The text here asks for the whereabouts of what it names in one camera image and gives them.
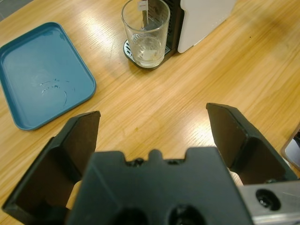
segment wooden table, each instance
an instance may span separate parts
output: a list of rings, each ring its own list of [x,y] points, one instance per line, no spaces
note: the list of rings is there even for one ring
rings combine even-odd
[[[45,22],[60,23],[97,81],[91,100],[35,131],[14,125],[0,91],[1,205],[49,138],[80,113],[99,110],[96,150],[121,150],[127,159],[147,158],[153,148],[182,158],[190,146],[213,145],[207,102],[237,107],[277,151],[299,129],[298,0],[239,0],[202,42],[151,72],[123,54],[124,3],[34,0],[0,22],[0,46]],[[0,223],[18,224],[3,212]]]

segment blue tray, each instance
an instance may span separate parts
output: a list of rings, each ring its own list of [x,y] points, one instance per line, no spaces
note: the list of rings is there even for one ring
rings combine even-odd
[[[0,48],[0,81],[14,122],[24,130],[41,127],[96,90],[94,77],[54,22]]]

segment coffee machine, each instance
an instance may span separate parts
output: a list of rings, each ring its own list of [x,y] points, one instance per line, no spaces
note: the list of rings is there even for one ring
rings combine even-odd
[[[170,8],[170,21],[165,58],[161,64],[175,52],[184,53],[209,35],[228,18],[236,0],[164,0],[164,2]],[[148,5],[151,8],[151,0],[148,0]],[[123,51],[130,61],[140,67],[132,57],[127,40]]]

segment water droplet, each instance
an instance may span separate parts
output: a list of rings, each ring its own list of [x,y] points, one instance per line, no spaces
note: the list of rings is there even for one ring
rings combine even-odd
[[[64,93],[65,93],[65,97],[66,97],[66,100],[65,100],[65,103],[64,103],[64,106],[65,106],[65,104],[67,103],[67,93],[66,93],[66,91],[64,91]]]
[[[50,81],[46,81],[46,82],[44,82],[44,83],[40,83],[39,85],[42,86],[43,84],[49,83],[49,82],[50,82]]]

